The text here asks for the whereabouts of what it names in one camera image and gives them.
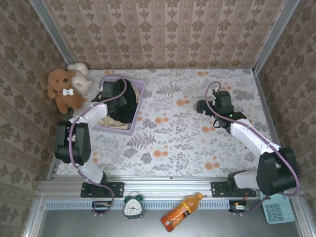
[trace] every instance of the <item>bow tie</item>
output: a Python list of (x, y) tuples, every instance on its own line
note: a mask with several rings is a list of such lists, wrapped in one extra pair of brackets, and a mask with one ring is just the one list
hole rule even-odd
[(74, 90), (73, 89), (63, 89), (63, 95), (74, 95)]

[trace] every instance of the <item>wall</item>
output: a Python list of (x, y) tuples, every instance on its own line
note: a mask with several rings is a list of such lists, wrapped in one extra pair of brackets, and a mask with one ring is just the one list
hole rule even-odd
[(44, 0), (92, 69), (251, 68), (285, 0)]
[(56, 122), (47, 76), (65, 62), (27, 0), (0, 1), (0, 236), (20, 235), (49, 168)]
[(259, 73), (280, 141), (316, 209), (316, 1), (302, 0)]

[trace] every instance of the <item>clock face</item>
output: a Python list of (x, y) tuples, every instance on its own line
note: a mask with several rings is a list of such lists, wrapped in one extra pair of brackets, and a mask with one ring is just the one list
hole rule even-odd
[(125, 216), (137, 216), (142, 214), (143, 207), (140, 202), (134, 198), (131, 198), (125, 203), (124, 215)]

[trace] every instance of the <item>plastic bottle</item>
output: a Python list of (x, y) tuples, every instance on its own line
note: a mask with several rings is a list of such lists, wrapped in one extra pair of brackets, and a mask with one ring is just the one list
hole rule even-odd
[(168, 232), (172, 231), (188, 215), (192, 214), (197, 208), (200, 200), (203, 199), (201, 193), (186, 197), (175, 209), (161, 218), (162, 224)]

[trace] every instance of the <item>purple basket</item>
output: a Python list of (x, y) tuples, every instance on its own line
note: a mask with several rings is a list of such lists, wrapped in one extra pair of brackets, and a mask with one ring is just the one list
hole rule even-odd
[(140, 92), (139, 102), (137, 104), (136, 112), (135, 112), (132, 123), (128, 124), (128, 129), (110, 128), (110, 127), (103, 127), (103, 126), (98, 126), (98, 125), (95, 125), (93, 128), (100, 130), (100, 131), (104, 131), (104, 132), (117, 133), (117, 134), (131, 136), (133, 134), (133, 131), (134, 131), (134, 128), (136, 125), (137, 115), (138, 115), (140, 105), (141, 105), (142, 100), (143, 100), (144, 90), (145, 90), (145, 82), (143, 80), (139, 80), (139, 79), (130, 79), (130, 78), (122, 77), (122, 76), (107, 75), (101, 79), (100, 84), (102, 84), (103, 81), (117, 81), (118, 79), (121, 79), (121, 78), (128, 80), (132, 84), (132, 86), (136, 87), (138, 89), (138, 91)]

